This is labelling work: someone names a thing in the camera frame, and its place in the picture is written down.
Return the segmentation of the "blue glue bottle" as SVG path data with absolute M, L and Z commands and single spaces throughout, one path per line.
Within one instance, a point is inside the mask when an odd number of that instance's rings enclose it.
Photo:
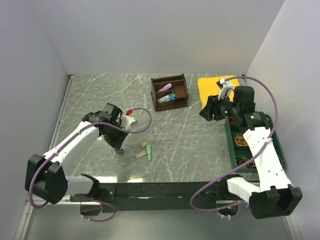
M 122 148 L 115 148 L 114 151 L 119 156 L 122 156 L 124 154 L 124 150 Z

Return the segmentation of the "tan square eraser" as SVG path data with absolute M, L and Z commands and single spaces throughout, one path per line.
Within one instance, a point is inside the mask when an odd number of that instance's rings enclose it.
M 144 141 L 144 142 L 142 142 L 140 145 L 141 145 L 142 147 L 145 147 L 147 144 L 148 144 L 148 143 L 147 143 L 146 141 Z

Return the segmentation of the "beige rectangular eraser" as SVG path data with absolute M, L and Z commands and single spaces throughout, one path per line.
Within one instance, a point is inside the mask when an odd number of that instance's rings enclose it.
M 145 156 L 147 153 L 145 151 L 139 152 L 138 154 L 135 155 L 136 159 L 139 159 L 143 156 Z

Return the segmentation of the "blue cap white marker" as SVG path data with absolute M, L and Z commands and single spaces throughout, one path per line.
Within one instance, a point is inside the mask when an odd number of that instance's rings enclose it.
M 175 97 L 176 97 L 176 95 L 175 95 L 174 93 L 170 93 L 170 94 L 168 94 L 168 95 L 165 95 L 165 96 L 159 98 L 159 99 L 157 100 L 157 102 L 158 102 L 158 103 L 169 102 L 169 101 L 174 100 Z

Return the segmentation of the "brown wooden desk organizer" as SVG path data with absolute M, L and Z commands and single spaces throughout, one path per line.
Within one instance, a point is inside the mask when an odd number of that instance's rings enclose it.
M 184 74 L 151 78 L 151 98 L 156 112 L 188 106 L 188 89 Z

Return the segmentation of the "pink eraser stick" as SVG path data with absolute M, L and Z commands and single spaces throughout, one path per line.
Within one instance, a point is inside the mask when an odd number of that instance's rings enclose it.
M 165 86 L 163 86 L 162 88 L 160 88 L 157 92 L 167 91 L 167 90 L 170 90 L 171 88 L 172 88 L 172 84 L 168 83 Z

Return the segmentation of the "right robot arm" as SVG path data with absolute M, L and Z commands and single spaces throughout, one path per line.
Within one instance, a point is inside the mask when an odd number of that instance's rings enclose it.
M 211 95 L 200 116 L 207 121 L 229 118 L 239 128 L 254 158 L 259 186 L 243 177 L 223 177 L 220 196 L 231 199 L 234 195 L 246 201 L 256 219 L 289 216 L 303 197 L 285 174 L 273 144 L 273 130 L 266 115 L 255 110 L 255 92 L 250 86 L 237 86 L 233 99 Z

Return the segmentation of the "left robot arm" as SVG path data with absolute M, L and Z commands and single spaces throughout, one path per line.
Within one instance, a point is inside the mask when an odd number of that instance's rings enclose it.
M 96 139 L 103 138 L 115 153 L 124 151 L 122 143 L 137 123 L 132 110 L 123 112 L 107 103 L 103 110 L 87 113 L 75 130 L 56 147 L 42 155 L 34 154 L 27 162 L 25 189 L 33 207 L 39 208 L 33 197 L 46 204 L 56 204 L 65 196 L 83 195 L 88 201 L 100 197 L 100 182 L 93 176 L 82 173 L 67 176 L 66 170 L 81 151 Z

